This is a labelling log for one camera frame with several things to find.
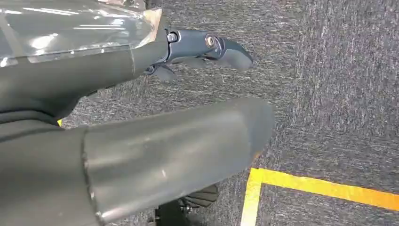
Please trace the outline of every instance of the yellow line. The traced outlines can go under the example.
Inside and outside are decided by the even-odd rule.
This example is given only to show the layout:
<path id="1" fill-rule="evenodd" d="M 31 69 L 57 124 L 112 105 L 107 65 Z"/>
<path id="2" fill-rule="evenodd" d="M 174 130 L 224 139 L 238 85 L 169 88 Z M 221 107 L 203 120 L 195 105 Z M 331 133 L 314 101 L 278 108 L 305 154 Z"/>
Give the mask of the yellow line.
<path id="1" fill-rule="evenodd" d="M 399 195 L 262 169 L 263 183 L 399 211 Z"/>
<path id="2" fill-rule="evenodd" d="M 255 226 L 262 181 L 262 170 L 252 168 L 247 181 L 247 190 L 245 191 L 241 226 Z"/>
<path id="3" fill-rule="evenodd" d="M 332 183 L 314 178 L 296 177 L 268 169 L 251 169 L 245 192 L 241 226 L 255 226 L 261 183 L 346 199 L 399 211 L 399 195 L 362 187 Z"/>

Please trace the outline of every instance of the black metal part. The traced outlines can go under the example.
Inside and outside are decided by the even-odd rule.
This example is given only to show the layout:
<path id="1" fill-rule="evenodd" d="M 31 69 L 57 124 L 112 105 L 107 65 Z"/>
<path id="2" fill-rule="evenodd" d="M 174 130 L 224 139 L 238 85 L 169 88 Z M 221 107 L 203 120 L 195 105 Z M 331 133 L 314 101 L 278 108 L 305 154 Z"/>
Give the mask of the black metal part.
<path id="1" fill-rule="evenodd" d="M 190 222 L 181 211 L 179 201 L 174 200 L 160 205 L 155 210 L 156 226 L 189 226 Z"/>
<path id="2" fill-rule="evenodd" d="M 177 41 L 169 43 L 168 63 L 180 63 L 187 58 L 203 56 L 214 50 L 206 44 L 208 32 L 177 29 L 169 33 L 177 35 Z"/>

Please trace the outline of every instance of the plastic cover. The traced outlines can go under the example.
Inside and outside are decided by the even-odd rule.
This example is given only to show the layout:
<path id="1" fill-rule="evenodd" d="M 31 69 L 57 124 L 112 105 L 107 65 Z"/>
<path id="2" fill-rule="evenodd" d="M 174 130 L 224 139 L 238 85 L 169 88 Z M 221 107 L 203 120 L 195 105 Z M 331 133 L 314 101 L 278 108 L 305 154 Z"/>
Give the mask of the plastic cover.
<path id="1" fill-rule="evenodd" d="M 0 67 L 138 48 L 155 40 L 161 16 L 94 0 L 2 1 Z"/>

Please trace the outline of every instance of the bolt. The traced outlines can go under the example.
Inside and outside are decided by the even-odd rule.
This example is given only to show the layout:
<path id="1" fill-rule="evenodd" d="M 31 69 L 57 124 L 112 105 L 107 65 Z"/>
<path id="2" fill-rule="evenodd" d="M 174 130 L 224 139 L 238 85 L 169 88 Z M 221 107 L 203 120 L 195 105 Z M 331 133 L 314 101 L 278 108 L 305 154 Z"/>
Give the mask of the bolt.
<path id="1" fill-rule="evenodd" d="M 213 47 L 215 47 L 216 41 L 215 41 L 215 38 L 213 36 L 207 36 L 205 38 L 205 43 L 208 46 L 208 48 L 213 48 Z"/>
<path id="2" fill-rule="evenodd" d="M 177 34 L 175 33 L 170 33 L 167 35 L 168 42 L 175 42 L 177 41 Z"/>

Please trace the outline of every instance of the gray carpet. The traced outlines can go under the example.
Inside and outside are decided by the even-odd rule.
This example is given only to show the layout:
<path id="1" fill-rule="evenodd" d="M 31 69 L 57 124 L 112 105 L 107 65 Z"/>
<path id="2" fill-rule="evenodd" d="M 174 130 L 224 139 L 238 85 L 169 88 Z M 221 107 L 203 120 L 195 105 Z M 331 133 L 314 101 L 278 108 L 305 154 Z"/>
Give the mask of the gray carpet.
<path id="1" fill-rule="evenodd" d="M 175 68 L 83 99 L 69 127 L 268 99 L 275 135 L 254 167 L 399 194 L 399 3 L 396 0 L 163 0 L 176 26 L 242 43 L 255 66 Z M 248 170 L 220 183 L 207 226 L 238 226 Z M 151 211 L 120 225 L 143 225 Z M 258 226 L 399 226 L 399 212 L 264 185 Z"/>

